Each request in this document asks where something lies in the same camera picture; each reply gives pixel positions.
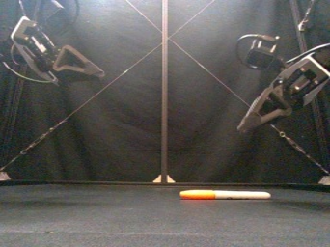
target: black curtain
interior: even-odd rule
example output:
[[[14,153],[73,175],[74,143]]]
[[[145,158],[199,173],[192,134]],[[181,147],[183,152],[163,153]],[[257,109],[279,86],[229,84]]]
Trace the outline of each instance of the black curtain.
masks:
[[[77,48],[106,75],[100,83],[81,81],[69,87],[24,82],[10,155],[2,165],[108,87],[5,171],[13,179],[149,182],[161,172],[163,1],[80,0],[78,11],[74,1],[57,2],[65,16],[52,21],[38,16],[45,32],[57,46]],[[30,4],[30,16],[34,7]],[[171,178],[318,182],[320,172],[267,125],[237,133],[245,104],[269,85],[277,69],[259,71],[241,65],[236,40],[244,34],[280,36],[280,56],[296,56],[289,1],[168,1],[167,24]],[[9,75],[2,67],[1,73],[4,81]],[[309,107],[276,127],[320,158]]]

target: orange marker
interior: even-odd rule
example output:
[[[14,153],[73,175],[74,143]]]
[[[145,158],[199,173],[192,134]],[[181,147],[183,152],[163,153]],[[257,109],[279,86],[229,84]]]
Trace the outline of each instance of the orange marker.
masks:
[[[185,190],[180,192],[180,198],[187,200],[216,200],[216,199],[268,199],[271,194],[260,191],[228,191],[228,190]]]

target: metal rod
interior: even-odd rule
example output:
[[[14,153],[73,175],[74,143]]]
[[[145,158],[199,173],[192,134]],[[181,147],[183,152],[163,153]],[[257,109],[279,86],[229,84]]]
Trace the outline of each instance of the metal rod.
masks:
[[[291,7],[291,12],[292,12],[293,25],[295,25],[296,38],[297,38],[300,52],[305,52],[307,43],[305,43],[304,33],[299,30],[299,23],[300,23],[301,17],[300,17],[299,6],[297,6],[296,0],[289,0],[289,7]],[[327,150],[328,141],[326,139],[324,126],[323,126],[322,117],[320,117],[319,102],[316,98],[311,102],[311,113],[312,113],[316,141],[318,141],[318,145],[320,149],[322,163],[328,166],[330,164],[330,153]]]
[[[161,183],[167,183],[167,21],[168,3],[163,0],[163,75],[161,75]]]

